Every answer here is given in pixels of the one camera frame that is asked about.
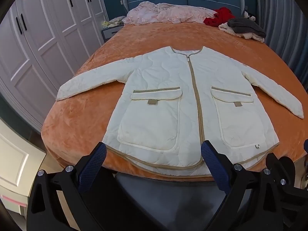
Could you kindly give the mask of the white quilted jacket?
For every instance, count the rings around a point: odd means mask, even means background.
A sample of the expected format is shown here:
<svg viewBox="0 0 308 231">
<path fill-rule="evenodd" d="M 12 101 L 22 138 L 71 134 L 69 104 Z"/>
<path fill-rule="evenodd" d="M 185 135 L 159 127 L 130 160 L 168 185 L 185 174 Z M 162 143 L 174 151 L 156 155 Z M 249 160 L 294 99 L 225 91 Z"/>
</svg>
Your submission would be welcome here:
<svg viewBox="0 0 308 231">
<path fill-rule="evenodd" d="M 257 70 L 202 47 L 170 46 L 86 71 L 63 84 L 57 100 L 106 85 L 125 86 L 103 143 L 138 167 L 165 176 L 205 176 L 208 140 L 231 162 L 254 165 L 279 144 L 259 100 L 261 88 L 298 118 L 301 102 Z"/>
</svg>

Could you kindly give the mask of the white door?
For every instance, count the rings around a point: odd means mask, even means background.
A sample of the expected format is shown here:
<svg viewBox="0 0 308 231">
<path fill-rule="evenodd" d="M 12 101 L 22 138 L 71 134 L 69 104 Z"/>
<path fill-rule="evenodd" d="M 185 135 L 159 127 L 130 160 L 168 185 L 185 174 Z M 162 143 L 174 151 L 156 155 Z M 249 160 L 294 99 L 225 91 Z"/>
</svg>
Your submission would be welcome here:
<svg viewBox="0 0 308 231">
<path fill-rule="evenodd" d="M 1 201 L 6 209 L 26 216 L 31 188 L 45 156 L 45 152 L 1 121 Z"/>
</svg>

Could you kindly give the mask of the orange plush bedspread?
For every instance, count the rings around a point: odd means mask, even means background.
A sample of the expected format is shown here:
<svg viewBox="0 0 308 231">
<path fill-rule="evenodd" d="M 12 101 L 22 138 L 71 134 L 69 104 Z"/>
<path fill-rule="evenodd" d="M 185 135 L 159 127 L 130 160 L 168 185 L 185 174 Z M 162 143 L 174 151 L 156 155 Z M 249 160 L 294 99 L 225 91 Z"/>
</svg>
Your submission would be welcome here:
<svg viewBox="0 0 308 231">
<path fill-rule="evenodd" d="M 101 46 L 79 69 L 80 73 L 104 64 L 171 46 L 196 50 L 205 46 L 238 60 L 283 86 L 307 109 L 307 92 L 287 64 L 266 44 L 225 33 L 199 23 L 126 25 Z M 48 152 L 62 167 L 76 164 L 102 140 L 124 85 L 113 82 L 73 98 L 56 102 L 41 131 Z M 273 152 L 293 161 L 305 157 L 307 119 L 299 119 L 260 88 L 256 93 L 269 115 L 280 144 Z"/>
</svg>

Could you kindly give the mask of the white panelled wardrobe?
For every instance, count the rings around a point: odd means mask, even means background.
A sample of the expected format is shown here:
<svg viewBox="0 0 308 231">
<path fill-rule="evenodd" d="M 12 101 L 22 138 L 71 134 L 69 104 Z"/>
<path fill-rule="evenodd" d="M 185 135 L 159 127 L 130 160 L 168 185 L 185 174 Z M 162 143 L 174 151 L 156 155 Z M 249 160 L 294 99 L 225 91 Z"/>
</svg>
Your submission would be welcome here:
<svg viewBox="0 0 308 231">
<path fill-rule="evenodd" d="M 103 0 L 15 0 L 1 22 L 1 94 L 36 131 L 59 87 L 104 44 Z"/>
</svg>

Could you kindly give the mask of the grey nightstand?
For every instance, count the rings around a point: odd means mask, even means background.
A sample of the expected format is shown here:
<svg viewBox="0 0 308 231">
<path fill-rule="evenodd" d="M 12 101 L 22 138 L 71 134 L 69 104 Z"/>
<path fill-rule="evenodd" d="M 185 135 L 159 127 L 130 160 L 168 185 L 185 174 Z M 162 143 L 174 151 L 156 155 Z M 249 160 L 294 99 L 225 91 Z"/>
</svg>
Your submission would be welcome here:
<svg viewBox="0 0 308 231">
<path fill-rule="evenodd" d="M 124 24 L 111 27 L 111 28 L 104 28 L 101 30 L 101 34 L 103 37 L 104 42 L 108 41 L 111 39 L 115 34 L 117 34 L 122 28 L 124 27 Z"/>
</svg>

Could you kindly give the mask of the dark grey knit garment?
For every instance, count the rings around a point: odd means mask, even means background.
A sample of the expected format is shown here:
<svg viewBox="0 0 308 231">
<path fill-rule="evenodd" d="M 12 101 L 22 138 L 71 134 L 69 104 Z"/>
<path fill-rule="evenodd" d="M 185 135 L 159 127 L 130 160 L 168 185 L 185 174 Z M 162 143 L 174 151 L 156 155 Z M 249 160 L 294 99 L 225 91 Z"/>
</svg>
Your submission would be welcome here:
<svg viewBox="0 0 308 231">
<path fill-rule="evenodd" d="M 227 24 L 235 33 L 254 33 L 259 37 L 266 37 L 264 29 L 249 19 L 233 18 L 228 20 Z"/>
</svg>

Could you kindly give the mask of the yellowish cloth on nightstand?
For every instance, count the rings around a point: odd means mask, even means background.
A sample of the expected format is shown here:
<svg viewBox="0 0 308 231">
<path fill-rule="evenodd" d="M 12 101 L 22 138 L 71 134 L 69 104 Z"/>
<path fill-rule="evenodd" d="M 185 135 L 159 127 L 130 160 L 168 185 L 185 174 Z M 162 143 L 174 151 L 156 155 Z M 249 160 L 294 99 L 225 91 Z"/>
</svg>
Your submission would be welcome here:
<svg viewBox="0 0 308 231">
<path fill-rule="evenodd" d="M 123 24 L 124 18 L 125 18 L 125 16 L 115 17 L 110 21 L 104 21 L 101 25 L 104 29 L 105 28 L 113 28 L 113 27 L 116 27 L 116 26 Z"/>
</svg>

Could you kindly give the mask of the black white plush toy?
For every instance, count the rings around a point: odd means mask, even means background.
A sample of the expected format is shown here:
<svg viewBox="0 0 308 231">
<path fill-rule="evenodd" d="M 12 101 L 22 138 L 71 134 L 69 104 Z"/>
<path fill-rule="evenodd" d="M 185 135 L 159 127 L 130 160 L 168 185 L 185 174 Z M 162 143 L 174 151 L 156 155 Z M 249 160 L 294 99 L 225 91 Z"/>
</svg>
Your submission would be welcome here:
<svg viewBox="0 0 308 231">
<path fill-rule="evenodd" d="M 244 16 L 244 18 L 249 19 L 249 20 L 251 20 L 253 22 L 256 21 L 256 17 L 254 15 L 248 13 L 246 10 L 244 11 L 243 16 Z"/>
</svg>

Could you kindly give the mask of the red garment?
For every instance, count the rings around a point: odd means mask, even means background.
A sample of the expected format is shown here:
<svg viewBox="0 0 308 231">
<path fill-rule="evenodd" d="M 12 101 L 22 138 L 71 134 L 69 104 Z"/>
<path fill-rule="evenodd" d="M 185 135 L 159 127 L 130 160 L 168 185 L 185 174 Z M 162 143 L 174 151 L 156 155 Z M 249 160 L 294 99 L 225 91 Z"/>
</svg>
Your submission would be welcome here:
<svg viewBox="0 0 308 231">
<path fill-rule="evenodd" d="M 205 18 L 204 24 L 212 27 L 218 27 L 223 23 L 227 23 L 228 20 L 235 18 L 235 15 L 226 7 L 215 9 L 213 18 Z"/>
</svg>

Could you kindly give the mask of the grey blue curtain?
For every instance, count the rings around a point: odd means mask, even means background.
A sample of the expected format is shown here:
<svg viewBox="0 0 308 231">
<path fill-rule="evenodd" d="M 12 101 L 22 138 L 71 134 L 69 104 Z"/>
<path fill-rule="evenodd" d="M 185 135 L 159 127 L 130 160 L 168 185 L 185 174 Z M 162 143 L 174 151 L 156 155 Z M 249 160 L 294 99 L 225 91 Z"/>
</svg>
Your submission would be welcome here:
<svg viewBox="0 0 308 231">
<path fill-rule="evenodd" d="M 257 0 L 257 21 L 265 43 L 307 90 L 307 18 L 295 0 Z"/>
</svg>

